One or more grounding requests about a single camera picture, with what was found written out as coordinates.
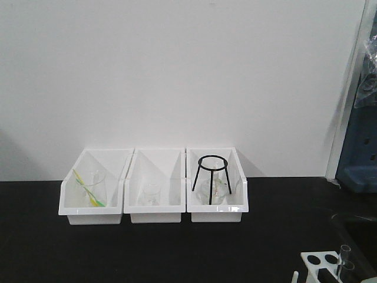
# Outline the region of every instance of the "white wall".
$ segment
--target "white wall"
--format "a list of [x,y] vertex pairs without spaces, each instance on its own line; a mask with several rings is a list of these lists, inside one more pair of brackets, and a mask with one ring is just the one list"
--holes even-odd
[[0,1],[0,180],[62,179],[85,146],[235,146],[246,176],[324,176],[363,5]]

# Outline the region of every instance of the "blue container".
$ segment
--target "blue container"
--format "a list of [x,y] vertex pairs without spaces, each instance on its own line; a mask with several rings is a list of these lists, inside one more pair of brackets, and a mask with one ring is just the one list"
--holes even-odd
[[377,193],[377,107],[352,109],[336,178],[356,193]]

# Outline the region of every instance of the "plastic storage bin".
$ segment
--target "plastic storage bin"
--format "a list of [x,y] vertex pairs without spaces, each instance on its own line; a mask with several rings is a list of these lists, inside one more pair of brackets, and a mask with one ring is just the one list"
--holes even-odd
[[184,149],[136,149],[124,186],[132,223],[181,222],[186,211]]
[[[59,215],[67,215],[71,225],[119,224],[123,214],[124,180],[133,151],[84,149],[61,183]],[[77,182],[73,169],[89,190],[93,180],[95,184],[101,182],[102,191],[99,193],[105,189],[105,200],[101,199],[105,202],[104,207],[93,205],[88,193]]]
[[[210,172],[200,170],[195,191],[192,191],[198,170],[198,160],[205,155],[218,155],[228,161],[228,173],[232,194],[227,194],[221,204],[209,205],[200,196],[201,186],[208,184]],[[222,183],[227,184],[224,170],[218,172]],[[187,212],[192,222],[240,222],[242,213],[249,211],[247,180],[244,176],[236,149],[187,149]]]

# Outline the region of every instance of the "glass tube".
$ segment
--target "glass tube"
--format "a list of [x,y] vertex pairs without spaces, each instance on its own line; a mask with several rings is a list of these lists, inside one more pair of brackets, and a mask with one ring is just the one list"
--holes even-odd
[[342,273],[342,268],[348,262],[349,254],[351,253],[351,248],[347,245],[341,245],[338,256],[338,267],[336,269],[336,279],[340,280],[340,274]]

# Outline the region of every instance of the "transparent glass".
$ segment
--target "transparent glass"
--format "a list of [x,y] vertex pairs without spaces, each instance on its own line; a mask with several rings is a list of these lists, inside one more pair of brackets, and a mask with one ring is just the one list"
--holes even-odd
[[158,184],[152,183],[147,184],[143,187],[143,191],[139,197],[139,204],[140,205],[159,205],[160,204],[160,192],[161,187]]
[[[197,196],[204,205],[209,205],[211,180],[204,181],[197,190]],[[219,179],[219,174],[213,174],[212,205],[221,205],[229,193],[228,184]]]
[[340,246],[338,263],[337,263],[338,267],[336,269],[336,276],[337,276],[336,279],[338,281],[340,280],[340,275],[343,269],[351,271],[355,268],[353,263],[348,260],[350,253],[351,253],[351,248],[349,246],[347,245]]
[[75,172],[76,185],[81,188],[83,202],[91,207],[107,206],[105,173],[99,170],[90,172],[85,179]]

